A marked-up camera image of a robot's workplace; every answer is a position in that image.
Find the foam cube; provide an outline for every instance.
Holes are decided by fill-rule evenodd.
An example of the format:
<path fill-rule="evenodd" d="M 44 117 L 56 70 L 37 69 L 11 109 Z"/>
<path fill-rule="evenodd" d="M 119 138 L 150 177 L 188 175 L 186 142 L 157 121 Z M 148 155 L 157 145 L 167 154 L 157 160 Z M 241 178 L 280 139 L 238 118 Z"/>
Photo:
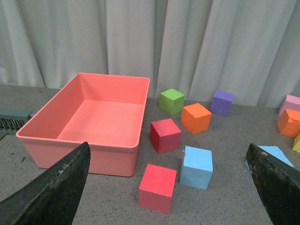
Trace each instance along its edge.
<path fill-rule="evenodd" d="M 227 116 L 233 99 L 234 94 L 217 90 L 212 99 L 210 111 L 215 114 Z"/>
<path fill-rule="evenodd" d="M 288 160 L 288 158 L 284 155 L 282 150 L 280 150 L 277 146 L 259 146 L 261 149 L 265 150 L 267 153 L 271 154 L 272 156 L 275 156 L 279 160 L 283 161 L 284 163 L 288 164 L 291 167 L 294 167 L 294 165 Z M 246 167 L 249 169 L 248 162 L 245 162 Z"/>
<path fill-rule="evenodd" d="M 186 146 L 179 184 L 206 190 L 213 172 L 210 150 Z"/>
<path fill-rule="evenodd" d="M 139 205 L 170 213 L 176 170 L 148 164 L 139 187 Z"/>
<path fill-rule="evenodd" d="M 151 122 L 150 140 L 157 153 L 179 148 L 181 130 L 172 119 Z"/>
<path fill-rule="evenodd" d="M 277 121 L 277 127 L 281 135 L 296 138 L 300 133 L 300 112 L 285 109 Z"/>
<path fill-rule="evenodd" d="M 183 107 L 180 122 L 191 134 L 196 134 L 208 129 L 210 119 L 211 112 L 196 103 Z"/>
<path fill-rule="evenodd" d="M 292 149 L 296 152 L 300 152 L 300 134 L 295 138 Z"/>
<path fill-rule="evenodd" d="M 300 97 L 293 95 L 286 95 L 285 100 L 283 101 L 278 116 L 282 116 L 285 109 L 292 109 L 295 111 L 300 111 Z"/>
<path fill-rule="evenodd" d="M 179 113 L 183 108 L 184 96 L 184 94 L 174 89 L 161 92 L 159 108 L 171 116 Z"/>

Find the gray speckled countertop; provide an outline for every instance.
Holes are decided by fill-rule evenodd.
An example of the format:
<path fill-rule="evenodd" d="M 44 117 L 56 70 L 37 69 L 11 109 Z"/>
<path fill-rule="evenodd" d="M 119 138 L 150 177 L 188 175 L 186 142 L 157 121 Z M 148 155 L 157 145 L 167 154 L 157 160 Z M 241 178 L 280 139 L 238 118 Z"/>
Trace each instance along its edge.
<path fill-rule="evenodd" d="M 36 113 L 57 91 L 0 85 L 0 106 Z M 250 143 L 278 146 L 295 168 L 300 168 L 300 154 L 292 150 L 293 139 L 277 130 L 278 109 L 233 105 L 228 117 L 213 114 L 207 131 L 191 135 L 180 123 L 181 114 L 169 116 L 158 108 L 158 100 L 147 100 L 135 175 L 89 174 L 73 224 L 272 224 L 245 166 L 245 155 Z M 210 103 L 201 104 L 209 109 Z M 149 139 L 150 123 L 167 118 L 182 130 L 180 149 L 157 154 Z M 179 185 L 186 145 L 212 151 L 214 172 L 208 190 Z M 169 215 L 138 205 L 138 188 L 148 163 L 177 170 Z M 0 148 L 0 201 L 43 171 L 13 136 Z"/>

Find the red cube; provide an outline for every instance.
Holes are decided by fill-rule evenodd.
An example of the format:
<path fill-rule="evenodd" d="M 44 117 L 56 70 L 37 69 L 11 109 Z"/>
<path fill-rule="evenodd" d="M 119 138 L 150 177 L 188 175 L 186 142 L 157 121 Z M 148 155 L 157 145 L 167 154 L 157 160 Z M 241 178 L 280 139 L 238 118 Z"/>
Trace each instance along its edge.
<path fill-rule="evenodd" d="M 139 187 L 139 205 L 169 214 L 176 173 L 173 169 L 148 164 Z"/>
<path fill-rule="evenodd" d="M 172 119 L 151 122 L 150 140 L 157 153 L 179 148 L 181 130 Z"/>

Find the white curtain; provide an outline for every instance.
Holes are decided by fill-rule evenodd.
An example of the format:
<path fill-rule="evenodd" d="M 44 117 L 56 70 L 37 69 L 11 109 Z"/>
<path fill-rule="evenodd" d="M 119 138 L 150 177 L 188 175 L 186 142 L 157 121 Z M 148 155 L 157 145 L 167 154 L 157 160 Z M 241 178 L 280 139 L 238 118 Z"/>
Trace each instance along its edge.
<path fill-rule="evenodd" d="M 300 0 L 0 0 L 0 84 L 58 89 L 79 72 L 279 107 L 300 96 Z"/>

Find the plastic bin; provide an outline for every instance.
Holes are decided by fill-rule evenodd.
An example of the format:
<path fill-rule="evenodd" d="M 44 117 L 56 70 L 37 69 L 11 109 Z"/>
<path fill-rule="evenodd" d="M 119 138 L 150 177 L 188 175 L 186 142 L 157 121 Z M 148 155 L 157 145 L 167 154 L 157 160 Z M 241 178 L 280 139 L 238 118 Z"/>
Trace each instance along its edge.
<path fill-rule="evenodd" d="M 90 173 L 130 177 L 149 78 L 77 74 L 16 134 L 40 168 L 79 144 L 91 149 Z"/>

